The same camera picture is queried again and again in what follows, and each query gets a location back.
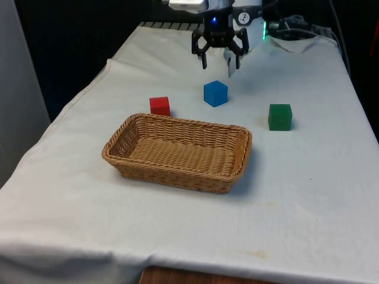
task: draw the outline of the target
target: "basket rim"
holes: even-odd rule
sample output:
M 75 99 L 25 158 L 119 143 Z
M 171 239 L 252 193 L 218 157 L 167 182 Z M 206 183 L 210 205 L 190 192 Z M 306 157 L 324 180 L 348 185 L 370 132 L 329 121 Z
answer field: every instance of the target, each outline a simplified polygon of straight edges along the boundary
M 166 166 L 166 165 L 152 163 L 148 161 L 141 161 L 141 160 L 136 160 L 136 159 L 129 159 L 125 157 L 110 155 L 110 150 L 119 139 L 120 134 L 130 125 L 130 123 L 132 123 L 136 118 L 139 118 L 139 117 L 153 117 L 158 120 L 176 121 L 176 122 L 181 122 L 181 123 L 186 123 L 186 124 L 203 124 L 204 126 L 207 126 L 207 127 L 217 127 L 217 128 L 222 127 L 222 128 L 232 128 L 232 129 L 238 128 L 239 130 L 245 132 L 248 137 L 245 143 L 243 159 L 239 165 L 239 168 L 236 171 L 232 172 L 231 174 L 225 175 L 221 173 L 206 173 L 199 170 L 189 170 L 186 168 Z M 143 168 L 143 169 L 159 170 L 163 172 L 170 172 L 170 173 L 177 173 L 177 174 L 186 174 L 186 175 L 191 175 L 191 176 L 197 176 L 199 178 L 207 178 L 207 179 L 218 180 L 222 182 L 233 182 L 237 180 L 238 178 L 240 178 L 240 176 L 245 171 L 251 149 L 252 149 L 252 133 L 245 127 L 241 127 L 238 125 L 218 124 L 218 123 L 213 123 L 213 122 L 186 120 L 183 118 L 167 117 L 164 115 L 156 115 L 156 114 L 133 114 L 129 116 L 124 121 L 124 123 L 121 124 L 121 126 L 116 130 L 116 132 L 111 136 L 109 141 L 104 146 L 101 152 L 101 156 L 104 160 L 106 160 L 112 166 L 134 166 L 134 167 Z

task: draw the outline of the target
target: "red cube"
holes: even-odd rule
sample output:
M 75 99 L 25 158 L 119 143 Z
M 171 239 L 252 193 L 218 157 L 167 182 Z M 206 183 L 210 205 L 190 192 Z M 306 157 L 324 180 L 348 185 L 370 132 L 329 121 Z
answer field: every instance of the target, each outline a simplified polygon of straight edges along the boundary
M 150 111 L 152 114 L 170 115 L 170 103 L 168 97 L 163 96 L 161 98 L 150 98 Z

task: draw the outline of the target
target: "black background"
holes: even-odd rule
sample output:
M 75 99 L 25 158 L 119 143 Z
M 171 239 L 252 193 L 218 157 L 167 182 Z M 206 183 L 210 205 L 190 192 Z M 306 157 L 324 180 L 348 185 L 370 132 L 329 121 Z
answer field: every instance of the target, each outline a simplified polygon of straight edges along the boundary
M 379 43 L 375 56 L 369 54 L 379 1 L 333 2 L 348 49 L 351 79 L 378 138 L 374 100 L 379 94 Z M 152 0 L 16 0 L 16 5 L 51 120 L 93 80 L 139 22 L 201 21 Z M 282 17 L 303 15 L 309 23 L 332 27 L 337 33 L 328 0 L 280 0 L 278 12 Z M 278 17 L 273 9 L 265 11 L 266 20 Z

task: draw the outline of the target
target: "black cable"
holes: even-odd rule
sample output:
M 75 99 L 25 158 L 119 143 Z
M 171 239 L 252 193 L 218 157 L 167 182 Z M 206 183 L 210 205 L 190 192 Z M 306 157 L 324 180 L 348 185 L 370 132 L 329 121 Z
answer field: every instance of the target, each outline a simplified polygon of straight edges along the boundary
M 337 12 L 335 10 L 335 7 L 334 7 L 334 4 L 333 4 L 332 0 L 329 0 L 329 5 L 330 5 L 330 8 L 332 9 L 333 16 L 334 16 L 334 19 L 336 21 L 339 38 L 341 39 L 341 46 L 342 46 L 343 57 L 345 58 L 346 69 L 347 69 L 348 74 L 350 76 L 350 62 L 349 62 L 348 52 L 346 50 L 345 40 L 343 39 L 341 25 L 339 24 Z

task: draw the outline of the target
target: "green light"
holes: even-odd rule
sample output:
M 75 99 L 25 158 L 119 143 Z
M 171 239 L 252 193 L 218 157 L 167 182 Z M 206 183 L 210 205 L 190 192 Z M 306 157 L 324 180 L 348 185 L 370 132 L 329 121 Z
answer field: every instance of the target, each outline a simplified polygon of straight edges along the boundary
M 263 23 L 263 40 L 266 39 L 266 21 Z

